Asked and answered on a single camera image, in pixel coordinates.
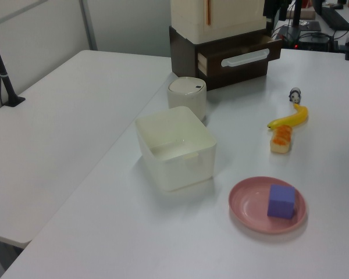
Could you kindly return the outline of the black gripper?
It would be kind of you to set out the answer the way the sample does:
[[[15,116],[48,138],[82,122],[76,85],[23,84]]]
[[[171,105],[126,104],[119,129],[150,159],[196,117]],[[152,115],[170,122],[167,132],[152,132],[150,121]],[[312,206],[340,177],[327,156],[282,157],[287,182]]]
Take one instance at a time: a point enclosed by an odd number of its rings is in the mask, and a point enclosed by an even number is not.
[[[273,19],[268,16],[276,16],[279,14],[279,20],[286,20],[286,13],[289,7],[287,0],[265,0],[263,15],[266,16],[266,33],[272,34],[273,31]]]

